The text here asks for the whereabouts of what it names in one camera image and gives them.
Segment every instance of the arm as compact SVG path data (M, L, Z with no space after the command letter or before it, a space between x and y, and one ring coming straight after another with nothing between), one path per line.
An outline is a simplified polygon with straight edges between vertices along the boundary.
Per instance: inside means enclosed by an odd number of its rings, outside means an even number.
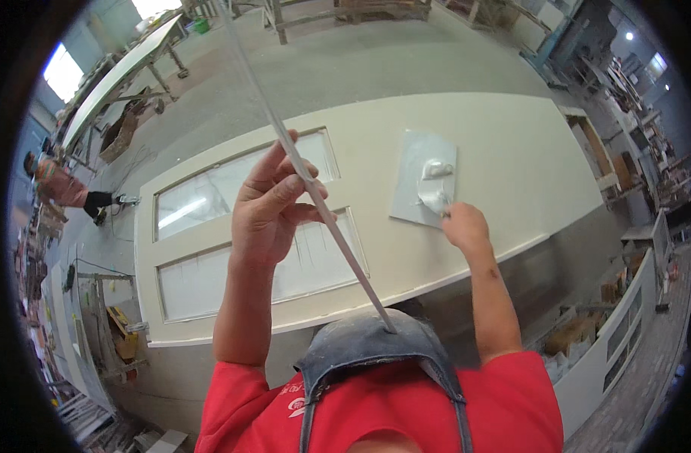
M520 325L494 258L484 215L465 203L452 204L449 212L443 230L472 271L474 329L479 358L485 365L501 355L522 351Z
M293 140L298 133L290 131ZM313 176L318 170L305 165ZM321 195L327 197L324 186ZM295 203L305 192L285 150L276 142L240 189L232 213L227 286L215 320L212 351L218 362L264 370L270 348L272 278L301 222L322 222L315 206Z

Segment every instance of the concrete floor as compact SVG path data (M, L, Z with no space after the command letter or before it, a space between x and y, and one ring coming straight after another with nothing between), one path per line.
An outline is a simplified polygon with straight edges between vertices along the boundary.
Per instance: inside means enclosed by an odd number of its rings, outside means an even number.
M324 10L327 5L319 0L288 6L285 18ZM235 24L253 68L283 118L386 96L447 91L525 94L571 105L582 102L568 93L551 91L516 48L500 43L503 39L473 31L439 8L434 8L427 23L334 26L332 20L321 20L289 29L286 46L262 29L259 10ZM180 99L169 103L162 115L142 115L130 148L112 165L99 162L95 176L85 169L77 171L92 190L136 194L143 183L178 162L266 125L219 24L205 35L190 36L176 50L190 77L177 79L168 57L156 65ZM145 70L131 90L147 84L155 86ZM597 278L609 258L617 256L620 235L632 222L628 202L624 204L612 213L602 206L504 263L525 335L549 323L561 297ZM67 215L70 221L61 243L52 248L52 262L78 248L79 257L87 261L134 272L132 210L117 214L102 228L95 227L82 210L69 209ZM79 270L94 269L79 263ZM459 282L421 298L459 365L468 365L474 357L468 285L468 281ZM136 307L123 308L132 321L138 319ZM266 367L271 385L284 384L294 374L290 365L311 337L312 329L273 337ZM211 346L148 349L142 343L142 350L150 365L141 369L134 383L108 383L110 394L123 409L161 428L190 433L188 444L193 445L214 367Z

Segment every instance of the thin rod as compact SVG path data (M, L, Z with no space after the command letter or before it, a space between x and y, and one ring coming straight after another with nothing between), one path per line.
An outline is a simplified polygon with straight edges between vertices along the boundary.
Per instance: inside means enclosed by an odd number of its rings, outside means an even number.
M388 313L386 313L386 309L383 308L381 301L378 300L376 291L373 290L371 283L368 281L368 277L366 277L366 273L359 265L355 255L353 255L353 251L350 250L348 242L346 242L346 239L343 237L340 228L338 228L338 226L335 224L335 220L333 220L330 210L328 209L328 206L326 206L325 204L325 200L323 200L323 197L320 195L320 192L318 191L318 188L315 184L315 179L310 175L310 172L305 169L303 160L301 159L298 150L296 150L296 145L291 139L290 134L287 133L285 124L282 123L282 120L280 120L278 115L272 109L272 106L270 105L269 101L267 100L267 97L265 96L265 93L262 87L260 86L257 77L255 76L255 72L253 71L253 68L250 66L250 61L248 61L248 58L245 55L245 51L242 49L240 38L237 34L237 31L234 29L232 19L227 13L225 13L225 11L223 11L220 2L215 2L215 4L217 5L219 13L224 20L224 27L227 29L227 34L230 36L230 39L232 40L234 51L240 59L242 68L245 70L245 74L247 75L247 78L250 81L250 86L259 98L260 104L263 110L265 111L265 114L267 115L268 121L270 122L270 124L272 124L272 127L275 128L275 132L278 134L280 143L282 144L282 148L285 150L285 153L290 158L290 161L293 163L293 168L295 168L295 171L298 174L298 176L300 176L303 179L303 182L305 184L305 190L310 194L311 198L313 199L313 204L315 204L315 207L318 209L318 212L320 213L321 217L323 217L325 226L327 226L328 230L330 230L330 233L333 235L333 239L335 239L335 243L338 245L338 248L341 249L341 252L345 257L345 260L350 265L350 268L353 270L353 273L356 274L356 278L358 278L358 281L360 282L361 286L363 286L364 291L366 291L366 295L368 295L368 298L371 300L371 303L373 303L373 306L377 310L381 319L383 319L384 323L386 324L386 330L390 333L396 333L395 326L388 317Z

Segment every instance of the person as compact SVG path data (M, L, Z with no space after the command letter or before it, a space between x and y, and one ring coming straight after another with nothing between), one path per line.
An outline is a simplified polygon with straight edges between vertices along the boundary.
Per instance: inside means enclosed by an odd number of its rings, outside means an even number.
M322 184L319 190L327 196ZM323 222L314 206L296 203L303 193L277 142L240 189L196 452L561 451L549 376L539 354L522 350L486 220L464 203L450 205L443 231L472 272L478 370L455 370L427 323L387 308L396 334L375 311L331 322L296 375L270 389L264 366L275 266L296 225Z
M101 226L106 218L106 211L102 208L115 203L123 204L125 195L114 198L111 192L90 191L44 154L38 158L30 152L26 154L24 170L33 178L42 202L50 203L53 200L59 206L82 207L96 226Z

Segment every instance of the apron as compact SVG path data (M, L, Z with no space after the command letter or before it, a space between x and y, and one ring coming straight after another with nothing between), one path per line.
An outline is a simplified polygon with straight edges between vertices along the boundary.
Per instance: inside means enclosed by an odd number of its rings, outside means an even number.
M430 326L406 313L386 309L397 334L388 333L376 313L347 317L321 329L298 361L303 375L305 412L301 428L300 453L308 452L315 407L331 384L357 367L415 359L423 371L441 386L453 404L461 438L461 452L472 452L467 424L466 400L457 371Z

